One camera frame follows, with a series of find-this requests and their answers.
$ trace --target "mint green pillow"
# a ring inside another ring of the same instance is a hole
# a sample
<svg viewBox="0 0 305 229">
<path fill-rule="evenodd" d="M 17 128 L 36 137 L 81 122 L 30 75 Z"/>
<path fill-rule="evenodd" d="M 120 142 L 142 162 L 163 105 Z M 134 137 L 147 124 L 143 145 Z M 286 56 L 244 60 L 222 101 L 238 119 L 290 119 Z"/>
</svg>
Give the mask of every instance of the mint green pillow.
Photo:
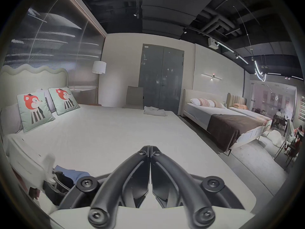
<svg viewBox="0 0 305 229">
<path fill-rule="evenodd" d="M 17 102 L 23 132 L 28 132 L 39 125 L 55 120 L 49 111 L 43 92 L 17 95 Z"/>
<path fill-rule="evenodd" d="M 58 115 L 62 115 L 80 107 L 73 97 L 69 87 L 49 88 L 48 90 Z"/>
</svg>

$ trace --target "dark gray double door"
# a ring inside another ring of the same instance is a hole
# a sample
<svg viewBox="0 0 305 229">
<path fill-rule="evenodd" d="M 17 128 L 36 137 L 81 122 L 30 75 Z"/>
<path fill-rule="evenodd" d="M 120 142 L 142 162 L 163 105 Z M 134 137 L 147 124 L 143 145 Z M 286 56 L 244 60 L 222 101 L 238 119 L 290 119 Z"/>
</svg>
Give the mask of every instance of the dark gray double door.
<svg viewBox="0 0 305 229">
<path fill-rule="evenodd" d="M 144 106 L 178 114 L 184 51 L 143 44 L 139 86 L 144 88 Z"/>
</svg>

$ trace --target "channel-tufted headboard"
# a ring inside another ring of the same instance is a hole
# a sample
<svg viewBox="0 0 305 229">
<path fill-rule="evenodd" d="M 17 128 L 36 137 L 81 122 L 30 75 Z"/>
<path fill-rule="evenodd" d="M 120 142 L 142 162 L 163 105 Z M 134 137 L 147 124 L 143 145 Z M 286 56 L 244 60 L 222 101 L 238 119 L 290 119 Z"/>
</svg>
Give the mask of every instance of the channel-tufted headboard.
<svg viewBox="0 0 305 229">
<path fill-rule="evenodd" d="M 4 65 L 0 71 L 0 109 L 17 103 L 17 95 L 32 93 L 37 89 L 65 87 L 68 72 L 63 69 L 52 70 L 48 66 L 34 68 L 23 64 L 14 69 Z"/>
<path fill-rule="evenodd" d="M 182 97 L 182 109 L 181 112 L 185 110 L 185 105 L 190 103 L 190 99 L 192 98 L 205 98 L 208 100 L 215 100 L 219 103 L 224 104 L 225 98 L 216 94 L 205 93 L 201 91 L 191 90 L 191 89 L 184 89 L 183 90 L 183 97 Z"/>
<path fill-rule="evenodd" d="M 227 108 L 232 107 L 233 104 L 247 104 L 247 99 L 244 97 L 240 97 L 237 95 L 232 95 L 231 93 L 228 93 L 227 95 Z"/>
</svg>

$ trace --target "white mattress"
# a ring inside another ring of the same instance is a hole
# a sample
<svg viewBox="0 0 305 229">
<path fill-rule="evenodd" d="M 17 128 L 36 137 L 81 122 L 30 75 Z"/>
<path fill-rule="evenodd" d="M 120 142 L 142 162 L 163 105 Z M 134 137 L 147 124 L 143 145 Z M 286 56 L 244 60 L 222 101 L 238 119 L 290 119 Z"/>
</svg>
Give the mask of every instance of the white mattress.
<svg viewBox="0 0 305 229">
<path fill-rule="evenodd" d="M 242 113 L 235 112 L 230 109 L 220 109 L 220 108 L 212 108 L 212 107 L 205 107 L 205 106 L 196 106 L 192 103 L 187 103 L 185 105 L 185 111 L 195 117 L 197 120 L 202 122 L 204 129 L 206 130 L 211 119 L 211 115 L 213 114 L 223 114 L 223 115 L 244 115 Z"/>
<path fill-rule="evenodd" d="M 238 108 L 235 108 L 235 107 L 230 107 L 230 109 L 233 110 L 233 111 L 236 111 L 238 113 L 242 113 L 244 115 L 252 117 L 254 119 L 265 120 L 265 122 L 264 122 L 265 127 L 268 126 L 268 125 L 271 125 L 271 123 L 272 123 L 272 119 L 270 119 L 269 117 L 266 117 L 264 115 L 261 115 L 259 113 L 255 113 L 255 112 L 252 112 L 252 111 L 247 110 L 247 109 L 238 109 Z"/>
<path fill-rule="evenodd" d="M 53 113 L 54 121 L 17 135 L 42 157 L 52 152 L 55 165 L 92 176 L 111 173 L 143 146 L 155 145 L 190 174 L 221 177 L 246 210 L 254 207 L 252 192 L 173 112 L 163 117 L 138 109 L 80 106 L 63 115 Z"/>
</svg>

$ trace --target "folded towel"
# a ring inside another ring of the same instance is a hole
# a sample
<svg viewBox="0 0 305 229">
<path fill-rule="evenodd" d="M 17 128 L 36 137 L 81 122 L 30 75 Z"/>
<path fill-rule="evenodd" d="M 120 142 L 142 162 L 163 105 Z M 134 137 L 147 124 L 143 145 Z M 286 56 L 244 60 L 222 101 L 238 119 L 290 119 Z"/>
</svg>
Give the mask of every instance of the folded towel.
<svg viewBox="0 0 305 229">
<path fill-rule="evenodd" d="M 164 109 L 158 109 L 155 107 L 144 107 L 144 114 L 145 115 L 157 115 L 157 116 L 167 116 L 167 113 Z"/>
<path fill-rule="evenodd" d="M 88 172 L 85 171 L 77 171 L 77 170 L 67 170 L 63 167 L 60 166 L 56 166 L 54 170 L 57 171 L 61 171 L 63 172 L 63 174 L 68 177 L 71 178 L 73 180 L 73 183 L 76 184 L 77 180 L 81 177 L 85 177 L 85 176 L 89 176 L 90 174 Z"/>
</svg>

